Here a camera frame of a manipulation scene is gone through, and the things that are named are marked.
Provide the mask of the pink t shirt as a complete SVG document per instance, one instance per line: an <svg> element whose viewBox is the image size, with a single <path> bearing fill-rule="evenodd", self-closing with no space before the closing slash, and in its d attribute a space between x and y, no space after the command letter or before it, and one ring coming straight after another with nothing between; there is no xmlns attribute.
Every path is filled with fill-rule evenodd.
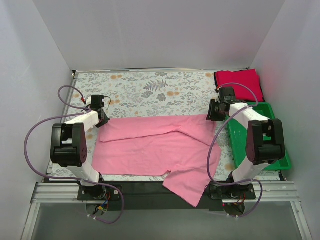
<svg viewBox="0 0 320 240"><path fill-rule="evenodd" d="M163 186L197 207L221 149L206 115L113 118L98 132L92 166L102 175L164 176Z"/></svg>

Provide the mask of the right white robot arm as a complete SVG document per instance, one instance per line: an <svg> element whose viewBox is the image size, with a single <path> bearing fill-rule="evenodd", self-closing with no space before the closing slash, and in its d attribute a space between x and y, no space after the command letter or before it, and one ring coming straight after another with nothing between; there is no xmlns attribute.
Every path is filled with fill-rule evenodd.
<svg viewBox="0 0 320 240"><path fill-rule="evenodd" d="M244 199L246 194L253 195L255 178L286 154L281 120L265 117L252 106L237 100L233 85L225 83L216 88L219 97L210 101L206 119L224 125L231 120L241 124L247 131L245 157L224 183L214 181L208 174L211 182L206 191L212 199Z"/></svg>

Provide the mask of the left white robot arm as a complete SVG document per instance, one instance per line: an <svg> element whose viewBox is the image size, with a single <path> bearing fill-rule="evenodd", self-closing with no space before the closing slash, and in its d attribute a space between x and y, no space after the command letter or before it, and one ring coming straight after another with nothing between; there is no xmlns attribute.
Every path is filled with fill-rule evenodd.
<svg viewBox="0 0 320 240"><path fill-rule="evenodd" d="M104 126L110 118L104 111L105 96L92 95L87 106L91 110L89 113L52 126L50 159L54 164L72 172L84 194L101 200L107 191L101 184L102 175L87 161L89 152L86 133Z"/></svg>

